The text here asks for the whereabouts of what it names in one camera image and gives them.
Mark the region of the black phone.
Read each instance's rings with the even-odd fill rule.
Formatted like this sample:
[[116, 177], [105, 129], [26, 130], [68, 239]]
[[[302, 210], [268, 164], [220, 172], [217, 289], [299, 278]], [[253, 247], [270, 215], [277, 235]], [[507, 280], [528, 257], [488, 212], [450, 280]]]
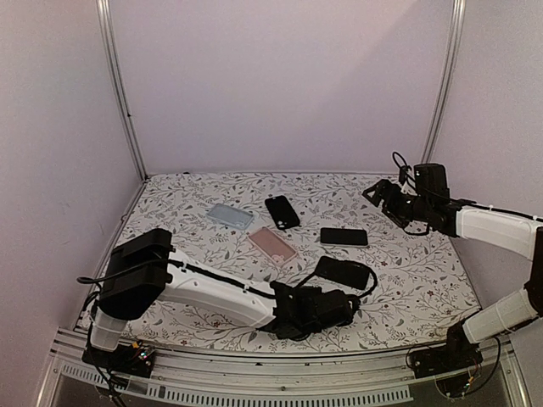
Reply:
[[365, 290], [372, 270], [351, 260], [322, 256], [315, 268], [315, 275], [357, 290]]

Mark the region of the pink phone case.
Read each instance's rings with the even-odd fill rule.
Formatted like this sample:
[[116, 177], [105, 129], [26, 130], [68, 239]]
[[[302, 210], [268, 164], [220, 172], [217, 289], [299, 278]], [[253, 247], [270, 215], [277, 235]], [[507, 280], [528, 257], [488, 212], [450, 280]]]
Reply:
[[284, 265], [296, 256], [296, 251], [289, 244], [265, 226], [251, 232], [248, 239], [275, 265]]

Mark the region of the black phone case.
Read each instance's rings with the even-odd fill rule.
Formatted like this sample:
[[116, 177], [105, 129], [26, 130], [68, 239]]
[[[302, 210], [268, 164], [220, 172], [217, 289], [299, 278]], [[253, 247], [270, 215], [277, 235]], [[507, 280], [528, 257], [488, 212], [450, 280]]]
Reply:
[[278, 230], [285, 231], [300, 226], [299, 216], [285, 196], [267, 198], [265, 206]]

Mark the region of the light blue phone case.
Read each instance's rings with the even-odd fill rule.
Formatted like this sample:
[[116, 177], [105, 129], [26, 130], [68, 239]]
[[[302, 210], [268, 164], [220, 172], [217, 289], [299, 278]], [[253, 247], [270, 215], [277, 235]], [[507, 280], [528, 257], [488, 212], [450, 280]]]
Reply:
[[251, 213], [222, 203], [215, 204], [207, 212], [207, 216], [225, 226], [239, 230], [246, 230], [254, 219]]

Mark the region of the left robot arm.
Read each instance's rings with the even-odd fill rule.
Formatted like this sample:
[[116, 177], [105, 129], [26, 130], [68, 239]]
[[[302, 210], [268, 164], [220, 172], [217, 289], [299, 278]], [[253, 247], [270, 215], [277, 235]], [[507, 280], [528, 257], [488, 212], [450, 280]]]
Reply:
[[157, 301], [213, 311], [278, 339], [303, 340], [336, 326], [348, 326], [360, 307], [357, 296], [319, 287], [254, 282], [217, 270], [174, 249], [172, 234], [155, 228], [115, 247], [100, 278], [78, 282], [99, 285], [90, 344], [109, 368], [126, 361], [119, 343], [129, 321]]

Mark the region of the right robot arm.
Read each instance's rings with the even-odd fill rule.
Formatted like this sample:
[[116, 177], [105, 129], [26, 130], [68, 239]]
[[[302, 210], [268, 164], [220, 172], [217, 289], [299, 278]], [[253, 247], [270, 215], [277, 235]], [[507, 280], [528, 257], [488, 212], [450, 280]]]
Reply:
[[451, 326], [439, 362], [447, 370], [457, 369], [468, 360], [472, 348], [505, 332], [531, 324], [542, 316], [542, 219], [510, 209], [483, 206], [472, 200], [451, 197], [446, 169], [428, 163], [400, 167], [399, 180], [381, 179], [363, 193], [372, 205], [400, 229], [412, 222], [425, 225], [456, 239], [465, 251], [483, 250], [479, 265], [492, 254], [491, 265], [510, 266], [518, 271], [528, 265], [528, 280], [515, 278], [518, 287], [504, 289], [501, 298]]

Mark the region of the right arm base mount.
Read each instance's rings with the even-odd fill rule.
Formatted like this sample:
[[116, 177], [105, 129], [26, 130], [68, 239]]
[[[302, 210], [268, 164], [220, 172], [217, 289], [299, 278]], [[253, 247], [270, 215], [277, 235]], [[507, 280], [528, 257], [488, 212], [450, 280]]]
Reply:
[[449, 352], [445, 345], [411, 348], [406, 354], [406, 366], [415, 378], [437, 377], [438, 392], [448, 399], [459, 399], [472, 389], [480, 373], [483, 356], [477, 347]]

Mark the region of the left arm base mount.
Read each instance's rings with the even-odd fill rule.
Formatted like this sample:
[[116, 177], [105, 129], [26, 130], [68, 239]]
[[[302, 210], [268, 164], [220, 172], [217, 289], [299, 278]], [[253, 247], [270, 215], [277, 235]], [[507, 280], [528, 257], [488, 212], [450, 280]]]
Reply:
[[119, 344], [113, 352], [87, 345], [81, 360], [107, 372], [150, 378], [155, 363], [155, 347], [141, 341]]

